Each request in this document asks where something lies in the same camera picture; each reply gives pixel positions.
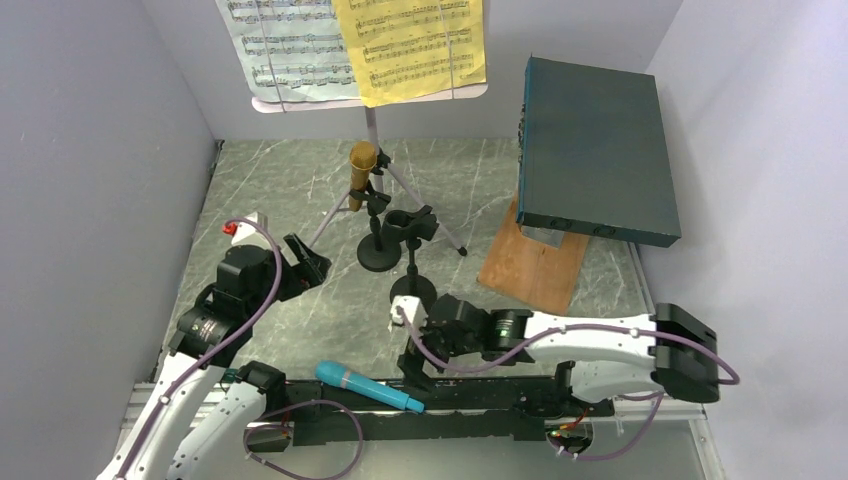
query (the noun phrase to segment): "white wall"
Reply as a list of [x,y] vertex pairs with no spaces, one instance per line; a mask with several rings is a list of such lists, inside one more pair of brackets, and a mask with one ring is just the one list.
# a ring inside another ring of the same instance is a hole
[[743,377],[708,409],[728,474],[844,478],[848,4],[686,0],[648,72],[683,239],[644,260]]
[[0,16],[0,477],[93,478],[176,297],[214,142],[136,0]]
[[[361,108],[260,114],[213,0],[143,0],[216,138],[365,136]],[[492,0],[489,91],[473,100],[378,110],[380,135],[515,136],[532,52],[554,60],[643,72],[682,0]]]

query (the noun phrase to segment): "tripod leg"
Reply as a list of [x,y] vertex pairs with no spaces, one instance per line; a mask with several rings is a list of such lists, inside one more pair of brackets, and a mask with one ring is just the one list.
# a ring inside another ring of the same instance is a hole
[[333,208],[331,208],[330,211],[327,212],[326,215],[324,215],[324,219],[321,220],[321,224],[318,225],[318,229],[315,230],[315,233],[312,234],[312,238],[309,239],[309,243],[306,244],[307,247],[312,248],[312,246],[315,245],[315,242],[318,241],[318,237],[320,237],[321,234],[324,233],[324,230],[327,228],[327,225],[330,224],[330,220],[332,220],[336,213],[339,212],[339,209],[342,208],[342,204],[345,202],[348,195],[350,195],[350,187],[346,186],[345,191],[342,192],[341,195],[339,195],[339,199],[336,200],[336,203],[335,205],[333,205]]
[[[398,173],[397,170],[395,170],[395,166],[389,164],[387,169],[389,170],[389,173],[391,173],[392,176],[395,178],[395,180],[400,183],[400,186],[403,187],[404,190],[406,190],[406,193],[408,193],[409,196],[412,197],[413,200],[415,200],[415,203],[417,203],[419,207],[423,207],[424,201],[421,200],[421,197],[418,196],[417,193],[415,193],[415,190],[413,190],[412,187],[410,187],[409,184],[406,183],[406,179],[404,179],[403,176],[401,176],[401,174]],[[444,223],[442,222],[439,222],[439,231],[444,233],[445,236],[448,237],[448,240],[453,244],[453,248],[455,248],[460,255],[462,255],[463,257],[468,255],[468,250],[466,250],[465,247],[461,243],[459,243],[459,240],[457,240],[457,238],[450,232],[450,230],[445,227]]]

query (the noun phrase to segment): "wooden board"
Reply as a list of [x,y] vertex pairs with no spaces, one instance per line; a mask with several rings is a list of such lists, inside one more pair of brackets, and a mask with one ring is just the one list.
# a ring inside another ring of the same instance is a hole
[[589,237],[566,233],[559,248],[531,240],[515,223],[513,198],[477,281],[534,309],[564,315]]

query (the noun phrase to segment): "marble surface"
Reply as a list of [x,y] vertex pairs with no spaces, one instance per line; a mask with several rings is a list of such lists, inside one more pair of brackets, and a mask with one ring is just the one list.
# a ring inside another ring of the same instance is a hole
[[[231,217],[261,211],[272,235],[308,241],[326,211],[347,188],[348,152],[355,140],[225,142],[197,225],[174,318],[214,281],[215,267],[229,247],[220,227]],[[416,252],[419,271],[436,285],[480,308],[523,307],[477,284],[476,277],[512,199],[518,178],[518,144],[513,139],[409,139],[382,145],[396,167],[432,205],[440,222],[467,245],[460,257],[440,234]],[[417,210],[387,174],[389,210]],[[260,360],[291,379],[311,379],[321,360],[335,360],[372,378],[400,376],[395,366],[407,334],[389,332],[389,289],[406,270],[406,255],[393,271],[367,272],[356,246],[368,233],[365,210],[338,215],[314,246],[330,258],[329,278],[319,288],[277,303],[254,328],[234,367]],[[592,238],[568,314],[618,317],[645,313],[636,266],[627,244]],[[475,364],[479,355],[452,362]],[[552,364],[498,367],[483,375],[552,374]]]

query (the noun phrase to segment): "white sheet music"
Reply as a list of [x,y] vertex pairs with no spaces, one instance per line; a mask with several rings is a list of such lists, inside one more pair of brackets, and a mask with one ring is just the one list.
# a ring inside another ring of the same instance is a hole
[[256,97],[266,102],[359,98],[331,0],[216,2]]

